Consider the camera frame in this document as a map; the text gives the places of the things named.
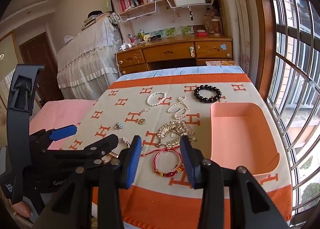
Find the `person's left hand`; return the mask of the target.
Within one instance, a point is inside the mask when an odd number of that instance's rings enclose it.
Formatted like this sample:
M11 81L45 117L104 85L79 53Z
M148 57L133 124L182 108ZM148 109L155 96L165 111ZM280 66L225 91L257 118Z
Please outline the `person's left hand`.
M30 218L33 215L30 207L24 201L16 203L11 207L16 213L18 213L24 218Z

